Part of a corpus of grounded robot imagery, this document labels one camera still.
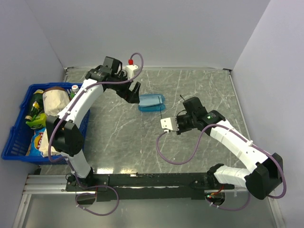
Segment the light blue cleaning cloth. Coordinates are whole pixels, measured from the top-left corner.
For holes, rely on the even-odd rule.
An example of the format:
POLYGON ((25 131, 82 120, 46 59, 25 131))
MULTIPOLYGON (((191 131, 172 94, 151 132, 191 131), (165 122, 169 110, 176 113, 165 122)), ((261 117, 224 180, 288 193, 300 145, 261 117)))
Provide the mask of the light blue cleaning cloth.
POLYGON ((139 99, 139 106, 141 107, 154 106, 163 103, 162 96, 158 94, 140 95, 139 99))

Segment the blue translucent glasses case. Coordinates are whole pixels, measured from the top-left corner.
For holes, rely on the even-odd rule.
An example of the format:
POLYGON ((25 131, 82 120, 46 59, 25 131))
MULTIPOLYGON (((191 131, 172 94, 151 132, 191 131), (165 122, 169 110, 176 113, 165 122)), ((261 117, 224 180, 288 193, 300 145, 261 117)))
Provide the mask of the blue translucent glasses case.
POLYGON ((141 112, 160 112, 165 110, 165 97, 162 94, 144 94, 139 96, 138 110, 141 112))

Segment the black thin sunglasses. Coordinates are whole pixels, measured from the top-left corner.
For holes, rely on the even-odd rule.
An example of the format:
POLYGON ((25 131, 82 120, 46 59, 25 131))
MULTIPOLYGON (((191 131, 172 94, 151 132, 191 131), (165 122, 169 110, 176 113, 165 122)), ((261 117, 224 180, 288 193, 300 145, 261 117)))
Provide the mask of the black thin sunglasses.
POLYGON ((173 109, 173 108, 176 108, 180 103, 182 103, 182 102, 184 102, 185 101, 185 98, 180 94, 179 95, 180 96, 180 99, 179 99, 179 101, 174 101, 173 102, 173 105, 168 109, 168 110, 171 110, 171 109, 173 109))

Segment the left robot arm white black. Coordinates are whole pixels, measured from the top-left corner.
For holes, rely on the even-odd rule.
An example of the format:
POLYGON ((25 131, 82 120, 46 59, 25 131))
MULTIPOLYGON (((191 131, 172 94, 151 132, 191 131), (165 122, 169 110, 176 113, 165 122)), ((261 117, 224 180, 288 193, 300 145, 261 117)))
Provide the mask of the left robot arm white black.
POLYGON ((113 57, 105 57, 102 65, 87 72, 85 79, 72 100, 56 116, 48 116, 46 130, 48 149, 60 152, 60 159, 66 160, 71 173, 81 190, 88 191, 94 185, 93 169, 83 153, 84 137, 80 125, 95 100, 111 89, 130 104, 138 104, 141 84, 137 82, 131 90, 134 79, 139 76, 143 66, 137 66, 131 57, 128 65, 113 57))

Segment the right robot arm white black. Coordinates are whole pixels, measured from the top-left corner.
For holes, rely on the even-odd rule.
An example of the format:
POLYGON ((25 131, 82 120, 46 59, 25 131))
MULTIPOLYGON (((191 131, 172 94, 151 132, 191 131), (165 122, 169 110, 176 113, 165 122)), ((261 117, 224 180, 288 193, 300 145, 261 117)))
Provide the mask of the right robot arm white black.
POLYGON ((212 189, 231 184, 246 188, 251 195, 263 200, 282 184, 283 191, 277 198, 280 199, 286 194, 283 159, 280 155, 271 155, 258 148, 218 111, 208 112, 198 97, 183 101, 183 106, 186 113, 176 117, 178 134, 198 129, 223 144, 245 166, 240 169, 217 164, 210 168, 211 175, 208 176, 207 183, 212 189))

